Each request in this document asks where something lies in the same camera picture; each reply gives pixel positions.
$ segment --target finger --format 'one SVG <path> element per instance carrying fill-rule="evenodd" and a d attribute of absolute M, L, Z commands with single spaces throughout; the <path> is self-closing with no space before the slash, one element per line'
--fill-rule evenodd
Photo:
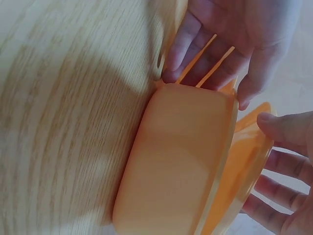
<path fill-rule="evenodd" d="M 262 113 L 257 123 L 264 134 L 276 142 L 309 146 L 307 138 L 313 123 L 313 111 L 283 117 Z"/>
<path fill-rule="evenodd" d="M 197 36 L 194 38 L 190 44 L 186 55 L 181 63 L 181 65 L 175 71 L 166 69 L 162 74 L 162 79 L 165 83 L 176 82 L 184 69 L 192 62 L 196 55 L 205 47 L 205 45 L 214 36 L 214 33 L 206 30 L 203 26 L 199 30 Z"/>
<path fill-rule="evenodd" d="M 260 176 L 254 189 L 269 200 L 293 212 L 298 210 L 308 197 L 301 192 L 279 184 L 265 175 Z"/>
<path fill-rule="evenodd" d="M 279 234 L 288 215 L 276 211 L 254 195 L 246 200 L 243 211 L 256 222 L 275 234 Z"/>
<path fill-rule="evenodd" d="M 254 49 L 248 74 L 238 86 L 238 101 L 241 110 L 246 108 L 249 102 L 266 88 L 278 67 L 279 61 L 287 53 L 287 49 L 285 43 Z"/>
<path fill-rule="evenodd" d="M 204 50 L 202 56 L 195 63 L 192 69 L 183 78 L 181 84 L 188 86 L 197 85 L 230 49 L 230 47 L 230 45 L 226 44 L 219 37 L 216 37 L 214 41 Z"/>
<path fill-rule="evenodd" d="M 187 10 L 168 53 L 166 66 L 169 70 L 175 71 L 181 65 L 191 42 L 200 28 L 201 22 Z"/>
<path fill-rule="evenodd" d="M 309 186 L 313 184 L 313 166 L 303 156 L 272 150 L 265 169 L 301 180 Z"/>
<path fill-rule="evenodd" d="M 201 87 L 210 90 L 218 90 L 222 88 L 232 79 L 235 79 L 248 62 L 249 57 L 244 56 L 235 49 L 224 59 L 221 65 Z"/>
<path fill-rule="evenodd" d="M 303 145 L 297 145 L 292 143 L 282 143 L 282 142 L 274 142 L 274 147 L 289 149 L 293 152 L 296 152 L 302 156 L 308 157 L 308 148 Z"/>

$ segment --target wooden table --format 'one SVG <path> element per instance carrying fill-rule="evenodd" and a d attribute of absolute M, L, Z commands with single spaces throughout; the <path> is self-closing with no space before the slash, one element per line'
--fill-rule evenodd
<path fill-rule="evenodd" d="M 0 1 L 0 234 L 114 234 L 123 169 L 185 6 Z"/>

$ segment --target orange plastic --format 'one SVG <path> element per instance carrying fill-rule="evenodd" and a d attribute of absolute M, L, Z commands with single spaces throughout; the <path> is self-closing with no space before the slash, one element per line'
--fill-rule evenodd
<path fill-rule="evenodd" d="M 157 83 L 116 197 L 118 234 L 224 234 L 239 213 L 273 146 L 257 115 L 274 111 L 264 103 L 236 123 L 236 79 L 200 88 L 233 49 L 196 87 L 180 82 L 205 49 L 176 84 Z"/>

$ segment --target hand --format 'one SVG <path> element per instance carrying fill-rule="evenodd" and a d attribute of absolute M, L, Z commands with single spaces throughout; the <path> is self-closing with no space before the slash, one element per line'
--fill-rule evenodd
<path fill-rule="evenodd" d="M 249 65 L 238 87 L 240 109 L 244 110 L 267 86 L 288 51 L 300 7 L 301 0 L 189 0 L 167 57 L 163 81 L 175 82 L 217 34 L 182 84 L 197 85 L 234 46 L 235 50 L 202 87 L 217 90 Z"/>
<path fill-rule="evenodd" d="M 258 125 L 275 146 L 301 154 L 272 150 L 265 168 L 303 181 L 311 189 L 305 195 L 261 175 L 256 191 L 293 214 L 280 213 L 252 194 L 243 212 L 276 234 L 313 234 L 313 111 L 284 117 L 261 114 Z"/>

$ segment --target fingernail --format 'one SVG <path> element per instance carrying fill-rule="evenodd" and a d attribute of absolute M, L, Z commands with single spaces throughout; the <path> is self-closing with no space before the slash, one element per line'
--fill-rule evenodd
<path fill-rule="evenodd" d="M 273 115 L 269 113 L 260 113 L 258 115 L 258 120 L 261 122 L 269 122 L 273 119 Z"/>
<path fill-rule="evenodd" d="M 247 107 L 249 106 L 249 104 L 250 104 L 249 101 L 245 101 L 245 102 L 239 103 L 239 110 L 240 110 L 240 111 L 246 110 Z"/>

